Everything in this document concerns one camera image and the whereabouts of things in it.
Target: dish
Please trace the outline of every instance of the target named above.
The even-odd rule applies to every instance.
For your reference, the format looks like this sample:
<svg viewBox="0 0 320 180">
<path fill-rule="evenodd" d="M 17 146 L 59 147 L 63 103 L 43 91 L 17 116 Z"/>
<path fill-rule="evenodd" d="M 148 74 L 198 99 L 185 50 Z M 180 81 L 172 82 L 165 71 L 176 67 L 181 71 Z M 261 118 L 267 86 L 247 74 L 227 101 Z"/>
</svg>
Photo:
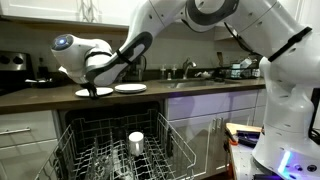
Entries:
<svg viewBox="0 0 320 180">
<path fill-rule="evenodd" d="M 144 84 L 122 84 L 114 88 L 119 93 L 138 93 L 145 91 L 147 86 Z"/>
<path fill-rule="evenodd" d="M 97 88 L 98 96 L 105 96 L 105 95 L 111 94 L 112 92 L 113 92 L 112 88 L 102 88 L 102 87 Z M 77 91 L 75 94 L 80 97 L 90 97 L 87 89 L 81 89 Z"/>
</svg>

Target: kitchen sink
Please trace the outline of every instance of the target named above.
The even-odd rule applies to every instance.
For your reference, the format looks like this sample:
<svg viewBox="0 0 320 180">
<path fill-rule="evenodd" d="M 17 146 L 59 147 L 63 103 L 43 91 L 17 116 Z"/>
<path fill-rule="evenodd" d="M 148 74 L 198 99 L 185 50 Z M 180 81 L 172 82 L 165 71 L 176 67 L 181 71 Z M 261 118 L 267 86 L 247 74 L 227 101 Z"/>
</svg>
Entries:
<svg viewBox="0 0 320 180">
<path fill-rule="evenodd" d="M 217 82 L 214 80 L 206 79 L 174 79 L 174 80 L 161 80 L 160 84 L 163 84 L 167 88 L 187 88 L 187 87 L 199 87 L 199 86 L 215 86 L 225 84 L 237 84 L 238 82 L 225 80 L 224 82 Z"/>
</svg>

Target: backsplash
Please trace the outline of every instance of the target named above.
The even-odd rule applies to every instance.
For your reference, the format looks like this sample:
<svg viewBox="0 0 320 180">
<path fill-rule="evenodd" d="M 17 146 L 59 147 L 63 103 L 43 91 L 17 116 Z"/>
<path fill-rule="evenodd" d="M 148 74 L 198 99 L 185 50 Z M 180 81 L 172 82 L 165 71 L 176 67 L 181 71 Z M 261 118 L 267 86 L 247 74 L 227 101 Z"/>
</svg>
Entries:
<svg viewBox="0 0 320 180">
<path fill-rule="evenodd" d="M 62 34 L 61 32 L 34 30 L 9 22 L 0 22 L 0 27 L 0 50 L 29 53 L 35 72 L 40 57 L 44 59 L 44 65 L 49 71 L 57 71 L 59 64 L 51 53 L 50 45 L 55 37 Z M 73 34 L 81 38 L 108 41 L 113 51 L 126 39 L 125 35 Z M 148 60 L 147 68 L 160 69 L 163 64 L 166 64 L 167 69 L 171 69 L 173 64 L 181 68 L 188 57 L 196 62 L 197 67 L 210 68 L 218 66 L 218 51 L 223 52 L 225 64 L 248 55 L 234 40 L 213 41 L 213 38 L 213 30 L 195 33 L 183 24 L 172 24 L 159 34 L 145 53 Z"/>
</svg>

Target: dark countertop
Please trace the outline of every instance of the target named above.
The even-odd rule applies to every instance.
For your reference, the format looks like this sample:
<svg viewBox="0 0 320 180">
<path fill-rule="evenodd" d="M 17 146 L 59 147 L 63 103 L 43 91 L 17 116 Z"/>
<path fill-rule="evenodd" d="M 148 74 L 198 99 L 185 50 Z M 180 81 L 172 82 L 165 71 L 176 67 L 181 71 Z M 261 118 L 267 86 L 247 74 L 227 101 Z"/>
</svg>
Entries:
<svg viewBox="0 0 320 180">
<path fill-rule="evenodd" d="M 57 88 L 36 89 L 28 88 L 4 96 L 0 96 L 0 114 L 41 111 L 68 110 L 109 106 L 114 104 L 128 104 L 136 102 L 158 101 L 170 97 L 214 94 L 233 91 L 245 91 L 265 88 L 264 79 L 237 80 L 234 84 L 201 86 L 190 88 L 170 89 L 159 81 L 142 82 L 147 90 L 137 94 L 120 94 L 113 92 L 98 100 L 81 98 L 74 93 L 81 89 L 79 85 L 66 85 Z"/>
</svg>

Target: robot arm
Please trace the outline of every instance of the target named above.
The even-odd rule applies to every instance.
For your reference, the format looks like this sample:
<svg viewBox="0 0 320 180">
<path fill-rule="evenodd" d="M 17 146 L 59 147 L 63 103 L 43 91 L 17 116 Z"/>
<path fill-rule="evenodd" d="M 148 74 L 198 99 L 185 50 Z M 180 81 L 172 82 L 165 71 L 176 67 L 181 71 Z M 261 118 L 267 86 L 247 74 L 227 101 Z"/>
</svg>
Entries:
<svg viewBox="0 0 320 180">
<path fill-rule="evenodd" d="M 177 19 L 196 32 L 224 21 L 266 57 L 260 63 L 268 94 L 265 133 L 253 157 L 284 179 L 319 179 L 319 146 L 308 138 L 314 109 L 303 87 L 319 87 L 320 36 L 298 24 L 277 0 L 140 0 L 116 53 L 104 41 L 72 35 L 58 37 L 52 51 L 68 76 L 94 96 L 93 85 L 111 84 Z"/>
<path fill-rule="evenodd" d="M 61 70 L 76 83 L 107 86 L 147 51 L 158 33 L 175 20 L 181 19 L 192 30 L 204 32 L 232 14 L 237 5 L 237 0 L 141 0 L 135 8 L 127 40 L 116 53 L 111 55 L 110 46 L 102 40 L 85 40 L 72 35 L 57 37 L 52 52 L 62 65 Z"/>
</svg>

